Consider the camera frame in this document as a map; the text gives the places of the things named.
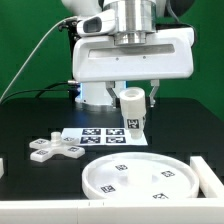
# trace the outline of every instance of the black tabletop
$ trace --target black tabletop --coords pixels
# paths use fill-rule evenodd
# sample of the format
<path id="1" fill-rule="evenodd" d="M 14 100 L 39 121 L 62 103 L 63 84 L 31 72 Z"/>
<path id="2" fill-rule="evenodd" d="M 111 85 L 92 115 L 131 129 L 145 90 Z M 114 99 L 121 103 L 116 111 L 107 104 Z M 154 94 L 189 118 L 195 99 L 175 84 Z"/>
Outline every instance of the black tabletop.
<path id="1" fill-rule="evenodd" d="M 224 123 L 192 99 L 157 99 L 148 108 L 148 146 L 85 146 L 79 159 L 55 155 L 44 163 L 30 160 L 29 142 L 50 139 L 63 128 L 121 128 L 120 111 L 97 113 L 76 109 L 68 99 L 15 99 L 0 106 L 0 200 L 58 200 L 85 198 L 83 168 L 92 160 L 117 152 L 153 152 L 189 164 L 202 156 L 224 181 Z"/>

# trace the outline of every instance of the black cable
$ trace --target black cable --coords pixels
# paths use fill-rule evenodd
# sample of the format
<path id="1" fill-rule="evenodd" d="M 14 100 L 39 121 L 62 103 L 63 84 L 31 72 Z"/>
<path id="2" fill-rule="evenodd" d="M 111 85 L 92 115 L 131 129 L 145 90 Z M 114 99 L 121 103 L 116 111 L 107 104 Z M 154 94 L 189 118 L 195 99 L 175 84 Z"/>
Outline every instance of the black cable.
<path id="1" fill-rule="evenodd" d="M 49 89 L 52 89 L 54 87 L 57 87 L 57 86 L 61 86 L 61 85 L 67 85 L 68 82 L 57 82 L 57 83 L 54 83 L 54 84 L 51 84 L 49 86 L 47 86 L 46 88 L 44 88 L 43 90 L 41 90 L 36 96 L 35 98 L 39 98 L 42 94 L 45 93 L 46 90 L 49 90 Z"/>
<path id="2" fill-rule="evenodd" d="M 23 91 L 19 91 L 19 92 L 15 92 L 15 93 L 12 93 L 10 95 L 8 95 L 7 97 L 5 97 L 2 102 L 0 103 L 3 104 L 5 101 L 7 101 L 9 98 L 15 96 L 15 95 L 18 95 L 18 94 L 23 94 L 23 93 L 31 93 L 31 92 L 41 92 L 41 91 L 44 91 L 44 92 L 68 92 L 70 91 L 69 90 L 55 90 L 55 89 L 31 89 L 31 90 L 23 90 Z"/>
<path id="3" fill-rule="evenodd" d="M 177 15 L 174 13 L 174 11 L 172 9 L 170 0 L 166 0 L 166 9 L 167 9 L 169 15 L 175 20 L 175 22 L 180 23 L 179 18 L 177 17 Z"/>

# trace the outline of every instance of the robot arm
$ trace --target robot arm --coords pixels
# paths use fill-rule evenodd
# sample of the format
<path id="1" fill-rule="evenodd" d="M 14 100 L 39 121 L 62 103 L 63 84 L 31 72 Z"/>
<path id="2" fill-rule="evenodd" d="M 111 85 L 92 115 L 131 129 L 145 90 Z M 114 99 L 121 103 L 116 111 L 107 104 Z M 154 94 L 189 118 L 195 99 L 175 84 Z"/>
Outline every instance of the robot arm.
<path id="1" fill-rule="evenodd" d="M 139 138 L 144 127 L 145 110 L 139 109 L 145 108 L 144 96 L 139 89 L 126 91 L 125 81 L 150 80 L 153 107 L 160 79 L 188 78 L 193 73 L 194 30 L 156 30 L 156 17 L 164 14 L 167 1 L 104 0 L 102 11 L 98 0 L 62 0 L 74 14 L 82 16 L 77 19 L 80 39 L 73 51 L 73 76 L 82 83 L 76 102 L 92 108 L 114 108 L 114 99 L 121 93 L 125 128 L 138 127 L 132 130 L 133 138 Z"/>
<path id="2" fill-rule="evenodd" d="M 76 16 L 93 16 L 102 12 L 98 0 L 61 0 L 64 6 Z"/>

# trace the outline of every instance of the white panel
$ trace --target white panel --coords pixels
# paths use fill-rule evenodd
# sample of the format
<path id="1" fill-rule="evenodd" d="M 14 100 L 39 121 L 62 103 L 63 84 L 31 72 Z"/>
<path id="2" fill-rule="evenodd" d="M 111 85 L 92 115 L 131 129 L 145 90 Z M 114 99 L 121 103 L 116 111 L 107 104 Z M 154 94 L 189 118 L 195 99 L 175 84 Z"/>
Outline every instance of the white panel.
<path id="1" fill-rule="evenodd" d="M 79 82 L 187 78 L 193 73 L 192 35 L 191 28 L 163 30 L 147 35 L 146 45 L 134 47 L 114 46 L 112 36 L 82 38 L 74 49 L 74 78 Z"/>
<path id="2" fill-rule="evenodd" d="M 190 166 L 198 175 L 206 198 L 224 198 L 223 184 L 201 156 L 191 157 Z"/>

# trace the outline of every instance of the white cable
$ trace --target white cable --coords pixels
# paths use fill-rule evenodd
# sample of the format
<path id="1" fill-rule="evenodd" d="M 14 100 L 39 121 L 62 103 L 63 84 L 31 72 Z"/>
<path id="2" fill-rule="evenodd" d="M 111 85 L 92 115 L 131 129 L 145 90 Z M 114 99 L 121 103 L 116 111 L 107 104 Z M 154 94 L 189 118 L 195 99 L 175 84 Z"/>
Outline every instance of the white cable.
<path id="1" fill-rule="evenodd" d="M 73 16 L 73 17 L 69 17 L 66 19 L 61 20 L 60 22 L 56 23 L 44 36 L 43 38 L 40 40 L 40 42 L 37 44 L 37 46 L 34 48 L 34 50 L 32 51 L 32 53 L 29 55 L 29 57 L 26 59 L 26 61 L 24 62 L 24 64 L 22 65 L 22 67 L 20 68 L 20 70 L 17 72 L 17 74 L 15 75 L 15 77 L 13 78 L 13 80 L 10 82 L 10 84 L 8 85 L 8 87 L 5 89 L 4 93 L 2 94 L 1 98 L 0 98 L 0 104 L 2 103 L 2 101 L 4 100 L 6 94 L 8 93 L 8 91 L 10 90 L 10 88 L 12 87 L 12 85 L 15 83 L 15 81 L 17 80 L 17 78 L 20 76 L 20 74 L 22 73 L 22 71 L 24 70 L 24 68 L 26 67 L 26 65 L 28 64 L 28 62 L 30 61 L 30 59 L 33 57 L 33 55 L 35 54 L 35 52 L 37 51 L 37 49 L 40 47 L 40 45 L 44 42 L 44 40 L 47 38 L 47 36 L 61 23 L 70 20 L 70 19 L 75 19 L 77 17 Z"/>

